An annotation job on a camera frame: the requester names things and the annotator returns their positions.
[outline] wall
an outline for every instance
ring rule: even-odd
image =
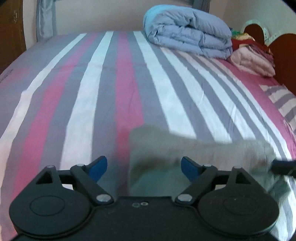
[[[210,14],[223,19],[227,3],[228,0],[211,0]]]
[[[241,30],[250,19],[264,24],[270,35],[296,34],[296,14],[281,0],[228,0],[223,20]]]
[[[58,34],[104,30],[141,30],[145,12],[179,0],[62,0],[56,2]]]
[[[36,3],[36,0],[23,0],[22,15],[27,49],[36,43]]]

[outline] striped pillow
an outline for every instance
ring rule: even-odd
[[[284,85],[261,85],[260,87],[290,124],[296,135],[296,96]]]

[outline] brown door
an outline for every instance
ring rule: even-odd
[[[25,50],[22,0],[6,0],[0,5],[0,74]]]

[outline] bed sheet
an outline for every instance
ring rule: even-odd
[[[144,123],[206,142],[264,139],[278,158],[295,158],[294,137],[259,87],[266,81],[275,80],[160,48],[140,31],[37,43],[0,75],[2,241],[15,235],[11,201],[47,165],[69,169],[105,155],[99,184],[128,194],[128,136]],[[295,205],[292,193],[272,231],[279,240],[295,230]]]

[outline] gray curtain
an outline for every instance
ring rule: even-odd
[[[192,7],[202,10],[204,12],[209,12],[210,11],[210,2],[211,2],[211,0],[194,0]]]
[[[55,0],[38,0],[36,9],[37,42],[57,34]]]

